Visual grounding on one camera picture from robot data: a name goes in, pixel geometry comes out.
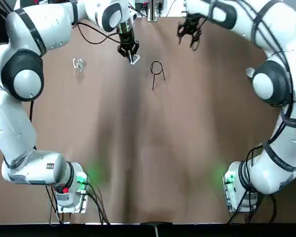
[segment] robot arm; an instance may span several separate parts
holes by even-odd
[[[123,41],[118,51],[136,45],[132,29],[135,17],[127,4],[125,0],[80,0],[35,5],[17,9],[6,19],[9,44],[0,45],[1,173],[6,181],[16,184],[52,185],[63,212],[81,210],[80,191],[86,191],[83,183],[88,178],[80,164],[66,162],[62,154],[34,149],[36,133],[21,102],[40,96],[44,86],[42,56],[65,45],[72,24],[81,19],[106,32],[117,29]],[[131,63],[138,46],[124,55]]]
[[[281,107],[273,136],[279,128],[282,132],[261,144],[264,149],[252,163],[233,162],[223,176],[228,210],[249,212],[249,203],[256,207],[257,191],[272,194],[296,178],[296,12],[281,0],[185,0],[185,7],[180,40],[188,34],[191,46],[198,42],[198,22],[204,18],[250,40],[268,57],[252,74],[253,88],[264,102]]]

